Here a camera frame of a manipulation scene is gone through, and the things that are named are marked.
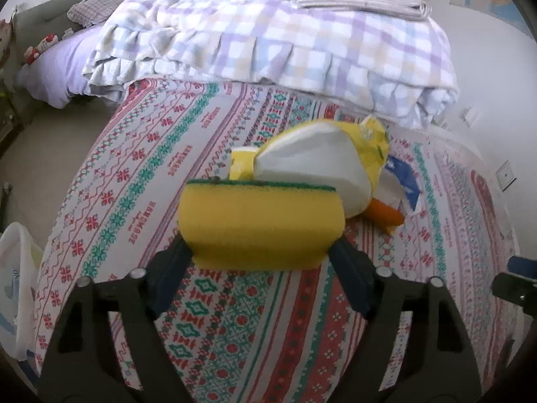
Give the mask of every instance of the light switch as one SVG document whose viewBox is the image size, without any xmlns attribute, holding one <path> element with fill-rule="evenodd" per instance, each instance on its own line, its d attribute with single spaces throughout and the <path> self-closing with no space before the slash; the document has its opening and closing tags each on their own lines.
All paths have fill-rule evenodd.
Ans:
<svg viewBox="0 0 537 403">
<path fill-rule="evenodd" d="M 502 191 L 505 191 L 517 178 L 511 168 L 511 162 L 504 163 L 498 171 L 496 171 L 496 177 L 500 184 Z"/>
</svg>

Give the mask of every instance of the plaid comforter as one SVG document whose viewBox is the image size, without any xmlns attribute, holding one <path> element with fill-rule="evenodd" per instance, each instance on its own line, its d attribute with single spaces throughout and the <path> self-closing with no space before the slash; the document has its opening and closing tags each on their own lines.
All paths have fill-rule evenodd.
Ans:
<svg viewBox="0 0 537 403">
<path fill-rule="evenodd" d="M 457 98 L 450 47 L 431 19 L 302 9 L 286 0 L 125 0 L 84 74 L 120 101 L 150 75 L 238 80 L 342 99 L 420 128 Z"/>
</svg>

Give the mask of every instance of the plaid pillow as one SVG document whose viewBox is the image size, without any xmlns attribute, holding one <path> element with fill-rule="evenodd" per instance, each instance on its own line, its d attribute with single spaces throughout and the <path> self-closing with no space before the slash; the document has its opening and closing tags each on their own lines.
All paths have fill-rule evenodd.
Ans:
<svg viewBox="0 0 537 403">
<path fill-rule="evenodd" d="M 67 18 L 83 27 L 106 21 L 124 0 L 82 0 L 67 12 Z"/>
</svg>

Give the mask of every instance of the plastic bag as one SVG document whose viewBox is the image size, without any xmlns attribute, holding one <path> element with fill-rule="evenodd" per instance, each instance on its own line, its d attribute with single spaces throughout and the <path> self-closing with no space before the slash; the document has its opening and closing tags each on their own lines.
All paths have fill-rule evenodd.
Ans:
<svg viewBox="0 0 537 403">
<path fill-rule="evenodd" d="M 369 205 L 388 151 L 386 130 L 373 117 L 359 124 L 316 120 L 259 149 L 233 149 L 229 179 L 333 186 L 351 218 Z"/>
<path fill-rule="evenodd" d="M 42 254 L 18 222 L 7 226 L 0 237 L 0 343 L 18 361 L 25 361 L 26 351 L 33 348 L 33 306 Z"/>
</svg>

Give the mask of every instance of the patterned bedsheet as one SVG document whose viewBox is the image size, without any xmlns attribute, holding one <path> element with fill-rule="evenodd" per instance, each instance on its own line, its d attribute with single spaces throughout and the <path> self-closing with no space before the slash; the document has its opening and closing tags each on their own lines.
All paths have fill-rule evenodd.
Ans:
<svg viewBox="0 0 537 403">
<path fill-rule="evenodd" d="M 176 233 L 187 179 L 225 177 L 231 147 L 261 145 L 316 118 L 359 119 L 334 103 L 277 86 L 169 78 L 134 84 L 76 176 L 46 246 L 34 310 L 39 368 L 79 276 L 111 280 L 146 265 Z M 490 294 L 493 276 L 514 248 L 511 228 L 501 222 L 505 211 L 469 151 L 409 130 L 388 131 L 391 152 L 414 169 L 423 208 L 394 236 L 362 220 L 349 222 L 346 235 L 400 277 L 445 279 L 487 386 L 515 326 L 515 309 Z M 262 213 L 252 207 L 251 215 Z M 124 377 L 138 387 L 121 320 L 111 320 Z M 405 315 L 383 386 L 396 380 L 408 324 Z M 320 403 L 343 374 L 365 322 L 325 261 L 302 272 L 192 267 L 155 325 L 199 403 Z"/>
</svg>

